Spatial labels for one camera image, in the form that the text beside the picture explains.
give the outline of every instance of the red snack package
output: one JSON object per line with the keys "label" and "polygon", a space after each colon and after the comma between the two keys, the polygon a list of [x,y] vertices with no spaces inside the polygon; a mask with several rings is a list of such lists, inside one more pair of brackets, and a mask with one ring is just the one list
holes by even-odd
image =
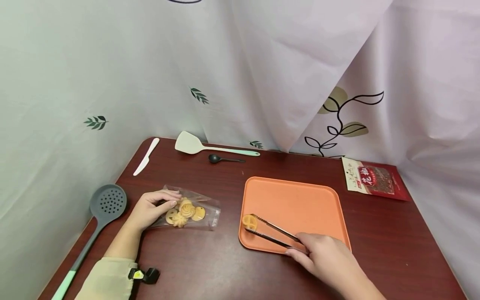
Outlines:
{"label": "red snack package", "polygon": [[412,197],[395,166],[342,158],[347,189],[403,201]]}

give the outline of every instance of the white spatula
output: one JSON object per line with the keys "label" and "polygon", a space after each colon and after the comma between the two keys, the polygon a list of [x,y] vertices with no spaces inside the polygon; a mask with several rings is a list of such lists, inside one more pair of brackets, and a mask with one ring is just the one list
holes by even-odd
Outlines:
{"label": "white spatula", "polygon": [[175,150],[185,152],[188,154],[199,153],[202,150],[217,150],[217,151],[231,152],[231,153],[237,153],[237,154],[243,154],[243,155],[249,155],[249,156],[260,156],[260,153],[255,151],[249,151],[249,150],[205,147],[204,145],[202,145],[202,142],[200,142],[198,137],[186,131],[180,132],[177,138],[177,142],[175,143]]}

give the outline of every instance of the wooden table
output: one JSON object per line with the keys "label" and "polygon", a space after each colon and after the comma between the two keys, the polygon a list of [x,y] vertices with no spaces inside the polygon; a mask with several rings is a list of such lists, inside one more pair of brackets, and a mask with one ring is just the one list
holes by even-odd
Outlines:
{"label": "wooden table", "polygon": [[[247,160],[244,164],[213,165],[207,160],[211,152],[180,153],[174,150],[174,140],[161,139],[148,166],[134,177],[151,141],[142,143],[117,181],[127,193],[128,212],[102,231],[65,299],[74,299],[139,197],[164,184],[220,200],[219,224],[215,231],[157,228],[145,232],[139,264],[144,269],[157,267],[162,274],[156,285],[137,285],[132,299],[337,299],[292,259],[242,247],[238,226],[243,188],[252,176],[334,188],[352,251],[387,299],[465,299],[415,204],[347,191],[340,160],[261,151],[260,157],[242,157]],[[90,221],[39,299],[52,297],[95,226]]]}

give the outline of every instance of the person's left hand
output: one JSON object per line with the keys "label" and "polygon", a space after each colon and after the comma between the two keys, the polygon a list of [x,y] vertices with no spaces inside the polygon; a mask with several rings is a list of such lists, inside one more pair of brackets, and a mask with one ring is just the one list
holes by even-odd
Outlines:
{"label": "person's left hand", "polygon": [[[161,190],[146,192],[138,200],[125,224],[140,231],[153,224],[162,214],[177,205],[181,195],[178,191]],[[168,200],[162,205],[156,206],[158,201]]]}

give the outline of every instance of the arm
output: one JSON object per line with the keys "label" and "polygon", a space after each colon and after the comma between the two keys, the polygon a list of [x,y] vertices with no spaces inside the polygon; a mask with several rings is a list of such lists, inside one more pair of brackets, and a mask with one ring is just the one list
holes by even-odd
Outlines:
{"label": "arm", "polygon": [[[181,195],[177,191],[148,192],[142,195],[132,213],[117,233],[104,257],[120,257],[135,260],[142,232],[158,217],[177,205]],[[160,206],[158,201],[168,200]]]}
{"label": "arm", "polygon": [[[158,217],[177,205],[181,195],[173,191],[148,192],[142,195],[113,242],[88,275],[76,300],[127,300],[133,287],[128,273],[136,268],[142,232]],[[156,206],[160,200],[168,200]]]}
{"label": "arm", "polygon": [[318,234],[299,233],[297,237],[310,255],[295,249],[288,249],[285,255],[336,289],[346,300],[385,300],[344,243]]}

